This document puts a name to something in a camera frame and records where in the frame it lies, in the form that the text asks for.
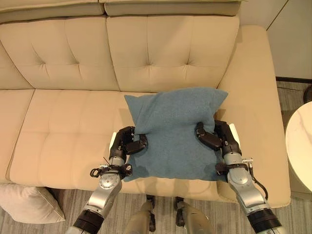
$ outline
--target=upholstery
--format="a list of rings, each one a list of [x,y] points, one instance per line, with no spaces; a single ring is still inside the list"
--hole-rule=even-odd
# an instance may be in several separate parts
[[[267,188],[269,203],[273,207],[288,205],[290,187],[284,129],[265,29],[254,25],[241,27],[219,89],[229,95],[217,118],[235,124],[243,157],[253,158],[254,176]],[[228,184],[218,181],[217,186],[220,196],[235,200]]]
[[[36,20],[52,17],[103,15],[104,4],[84,3],[64,6],[31,7],[11,11],[0,11],[0,23],[22,20]]]
[[[103,163],[103,156],[108,157],[112,133],[134,125],[125,94],[143,93],[37,89],[16,145],[11,180],[94,190],[98,179],[88,175]],[[219,199],[216,183],[201,180],[149,177],[124,182],[122,192]]]
[[[11,61],[0,42],[0,90],[29,89],[32,86],[24,79]]]
[[[44,187],[0,184],[0,206],[16,222],[57,223],[65,221],[58,202]]]
[[[108,0],[105,3],[105,12],[109,16],[166,14],[235,16],[239,7],[240,1]]]
[[[88,2],[97,3],[98,0],[2,0],[0,3],[0,11],[64,6],[69,4],[81,4]]]
[[[105,17],[0,25],[0,40],[35,88],[119,90]]]
[[[120,90],[217,87],[238,26],[237,17],[109,17],[107,32]]]
[[[0,183],[9,183],[9,167],[33,90],[0,90]]]

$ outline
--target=sofa cushion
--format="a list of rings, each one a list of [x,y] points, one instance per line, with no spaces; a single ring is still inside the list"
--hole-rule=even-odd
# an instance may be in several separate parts
[[[0,184],[0,206],[16,222],[57,223],[65,221],[58,202],[44,187]]]
[[[33,91],[0,90],[0,183],[10,182],[10,161]]]
[[[0,11],[64,6],[89,2],[96,3],[98,0],[2,0],[0,3]]]
[[[165,15],[200,14],[225,15],[237,14],[241,0],[99,0],[105,2],[109,16],[122,15]]]
[[[105,17],[0,25],[0,40],[35,88],[119,90]]]
[[[207,87],[125,96],[135,134],[145,134],[148,146],[130,156],[133,173],[124,181],[150,176],[226,181],[215,171],[221,154],[200,143],[195,135],[198,122],[214,132],[214,114],[226,96],[226,92]]]
[[[221,16],[108,17],[107,32],[122,91],[217,87],[239,20]]]
[[[16,145],[15,183],[94,190],[90,170],[108,159],[112,133],[133,126],[125,94],[112,91],[36,90]],[[149,177],[123,183],[124,193],[218,200],[216,183]]]
[[[31,89],[0,41],[0,89]]]
[[[37,20],[53,17],[97,16],[103,15],[104,4],[83,3],[73,5],[56,5],[49,7],[29,6],[26,9],[0,11],[0,23],[22,20]]]

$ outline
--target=white pillow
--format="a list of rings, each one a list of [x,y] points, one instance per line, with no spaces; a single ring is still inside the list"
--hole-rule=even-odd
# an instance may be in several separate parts
[[[65,220],[58,202],[44,187],[0,184],[0,206],[21,223],[57,223]]]

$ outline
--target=fabric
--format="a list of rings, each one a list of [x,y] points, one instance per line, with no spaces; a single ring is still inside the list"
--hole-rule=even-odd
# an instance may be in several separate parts
[[[99,0],[99,2],[132,2],[132,0]],[[235,2],[235,1],[248,1],[248,0],[136,0],[136,2]]]
[[[98,0],[2,0],[0,11],[30,9],[50,6],[65,6],[79,3],[98,2]]]
[[[121,91],[216,88],[228,65],[239,19],[221,16],[108,17]]]
[[[235,16],[239,10],[239,7],[240,1],[109,1],[105,4],[105,12],[109,16],[166,14]]]
[[[108,160],[112,133],[134,126],[124,95],[145,94],[36,90],[16,144],[11,180],[27,186],[94,190],[98,179],[89,173],[104,163],[103,157]],[[203,180],[139,178],[123,182],[121,192],[220,200],[216,183]]]
[[[0,90],[0,183],[10,183],[9,170],[33,90]]]
[[[0,23],[22,20],[36,20],[52,17],[73,16],[96,16],[103,15],[104,4],[84,3],[50,7],[33,7],[26,9],[15,9],[13,11],[0,11]]]
[[[65,221],[58,202],[44,187],[0,184],[0,206],[22,223],[57,223]]]
[[[119,90],[105,17],[0,25],[0,40],[35,88]]]
[[[212,133],[213,115],[226,95],[212,88],[189,88],[157,95],[125,96],[136,125],[135,134],[145,134],[148,147],[130,156],[133,174],[124,181],[150,176],[225,180],[225,176],[218,176],[215,171],[222,157],[196,139],[195,126],[203,122],[206,131]]]
[[[290,202],[288,159],[265,29],[253,25],[241,27],[219,88],[229,96],[217,112],[217,119],[235,124],[243,157],[253,158],[254,176],[267,188],[270,205],[287,206]],[[217,187],[223,199],[236,200],[228,184],[218,181]]]
[[[16,69],[0,41],[0,90],[31,88],[30,84]]]

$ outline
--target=robot leg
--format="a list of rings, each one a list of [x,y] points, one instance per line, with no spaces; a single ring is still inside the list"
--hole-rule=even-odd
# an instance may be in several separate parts
[[[188,234],[215,234],[206,215],[185,203],[182,198],[175,198],[175,209],[176,225],[185,226]]]
[[[146,198],[140,211],[130,218],[123,234],[148,234],[155,231],[155,215],[152,213],[155,197],[147,195]]]

